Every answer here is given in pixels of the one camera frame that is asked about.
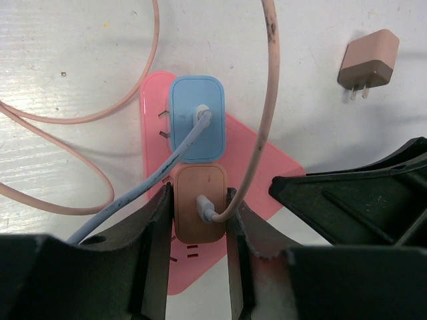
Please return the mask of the light blue USB charger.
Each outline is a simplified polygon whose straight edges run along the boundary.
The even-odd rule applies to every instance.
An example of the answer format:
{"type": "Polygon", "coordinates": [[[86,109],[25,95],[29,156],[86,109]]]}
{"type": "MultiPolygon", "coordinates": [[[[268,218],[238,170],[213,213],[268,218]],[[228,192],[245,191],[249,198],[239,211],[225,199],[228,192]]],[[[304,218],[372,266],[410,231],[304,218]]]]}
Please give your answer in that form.
{"type": "Polygon", "coordinates": [[[217,161],[226,148],[224,87],[215,77],[185,75],[177,77],[168,93],[169,146],[175,151],[196,126],[203,113],[210,118],[182,158],[184,163],[217,161]]]}

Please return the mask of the pink triangular power strip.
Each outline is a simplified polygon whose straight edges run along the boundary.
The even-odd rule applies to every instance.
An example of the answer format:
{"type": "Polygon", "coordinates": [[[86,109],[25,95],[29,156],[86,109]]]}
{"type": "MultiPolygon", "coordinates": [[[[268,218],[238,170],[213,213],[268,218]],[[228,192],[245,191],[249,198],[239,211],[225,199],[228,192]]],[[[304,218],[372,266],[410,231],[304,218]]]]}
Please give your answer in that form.
{"type": "MultiPolygon", "coordinates": [[[[167,71],[148,75],[139,89],[141,114],[141,141],[143,173],[149,177],[170,156],[166,133],[167,121],[161,116],[166,110],[169,86],[176,76],[167,71]]],[[[219,160],[228,174],[231,187],[240,185],[250,160],[256,132],[231,115],[226,116],[226,150],[219,160]]],[[[249,208],[262,219],[268,220],[282,205],[268,193],[275,176],[301,176],[304,169],[291,157],[271,143],[267,143],[257,173],[246,196],[249,208]]],[[[197,281],[205,272],[226,255],[226,238],[208,244],[186,245],[177,239],[171,241],[168,295],[178,295],[197,281]]]]}

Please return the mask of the pink USB charger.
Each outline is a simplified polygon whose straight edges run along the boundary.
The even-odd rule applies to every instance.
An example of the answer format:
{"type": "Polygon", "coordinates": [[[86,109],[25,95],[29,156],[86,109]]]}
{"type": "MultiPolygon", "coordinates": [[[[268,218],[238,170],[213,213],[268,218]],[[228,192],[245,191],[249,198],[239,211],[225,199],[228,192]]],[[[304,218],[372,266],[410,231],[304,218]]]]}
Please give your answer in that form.
{"type": "Polygon", "coordinates": [[[188,245],[213,243],[225,232],[211,217],[226,208],[228,177],[217,163],[181,164],[173,170],[175,235],[188,245]]]}

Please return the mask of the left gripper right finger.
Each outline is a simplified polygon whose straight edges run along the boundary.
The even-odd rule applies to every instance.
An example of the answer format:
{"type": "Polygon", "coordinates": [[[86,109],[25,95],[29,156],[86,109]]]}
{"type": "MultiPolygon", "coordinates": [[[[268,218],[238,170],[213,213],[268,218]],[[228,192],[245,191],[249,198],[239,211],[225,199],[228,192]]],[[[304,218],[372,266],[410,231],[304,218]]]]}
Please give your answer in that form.
{"type": "Polygon", "coordinates": [[[426,230],[402,246],[302,246],[248,194],[227,224],[233,319],[425,319],[426,230]]]}

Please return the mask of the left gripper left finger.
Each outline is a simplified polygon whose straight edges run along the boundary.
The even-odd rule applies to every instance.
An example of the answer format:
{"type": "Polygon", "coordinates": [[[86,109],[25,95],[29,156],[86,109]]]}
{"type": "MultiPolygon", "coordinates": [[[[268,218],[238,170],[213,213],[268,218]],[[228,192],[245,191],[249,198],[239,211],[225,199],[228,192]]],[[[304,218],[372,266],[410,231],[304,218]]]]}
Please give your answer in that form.
{"type": "Polygon", "coordinates": [[[173,189],[78,245],[1,236],[2,319],[164,319],[173,189]]]}

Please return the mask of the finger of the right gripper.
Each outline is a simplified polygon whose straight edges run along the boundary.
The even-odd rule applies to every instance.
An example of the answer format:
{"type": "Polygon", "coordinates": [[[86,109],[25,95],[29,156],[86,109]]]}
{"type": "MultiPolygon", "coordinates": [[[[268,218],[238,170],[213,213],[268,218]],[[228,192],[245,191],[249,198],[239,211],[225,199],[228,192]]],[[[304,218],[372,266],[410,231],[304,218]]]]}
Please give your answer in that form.
{"type": "Polygon", "coordinates": [[[334,245],[426,246],[426,138],[364,167],[272,179],[269,194],[334,245]]]}

